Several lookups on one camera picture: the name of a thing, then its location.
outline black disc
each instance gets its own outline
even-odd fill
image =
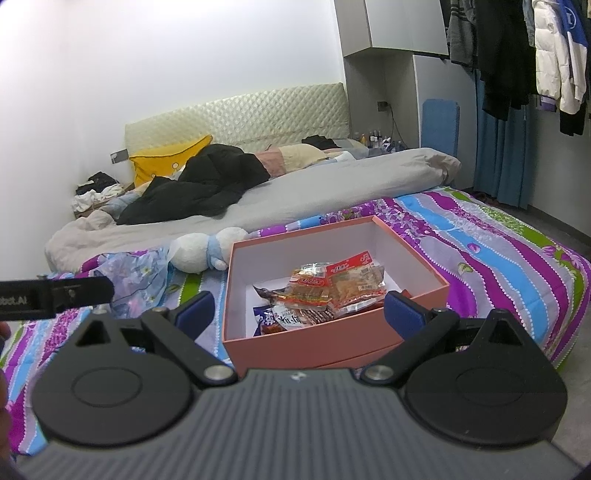
[[[62,442],[114,447],[153,437],[179,419],[192,400],[187,375],[149,353],[108,358],[86,349],[77,362],[48,369],[34,389],[43,432]]]
[[[553,432],[566,390],[549,363],[513,345],[470,350],[435,357],[409,377],[407,403],[427,427],[493,447],[532,443]]]

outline gray comforter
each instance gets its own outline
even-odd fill
[[[427,190],[452,181],[459,169],[456,158],[418,148],[292,172],[248,190],[221,218],[117,225],[108,213],[97,210],[53,235],[46,245],[47,262],[54,271],[76,271],[95,255],[156,247],[186,233],[211,235],[229,226],[252,232],[380,197]]]

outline gray sweater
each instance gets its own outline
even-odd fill
[[[451,0],[447,29],[449,58],[453,63],[474,66],[476,56],[476,10],[474,0]]]

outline black coat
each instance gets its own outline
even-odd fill
[[[245,191],[267,180],[269,172],[253,154],[238,147],[208,145],[189,159],[178,181],[154,178],[145,193],[123,210],[117,224],[222,215]]]
[[[482,109],[507,120],[509,107],[536,93],[535,49],[530,47],[522,0],[476,0],[478,68],[485,83]]]

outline quilted headboard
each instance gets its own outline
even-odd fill
[[[125,126],[130,155],[150,147],[212,134],[216,143],[246,152],[299,143],[309,135],[349,136],[349,107],[342,83],[249,93],[162,113]]]

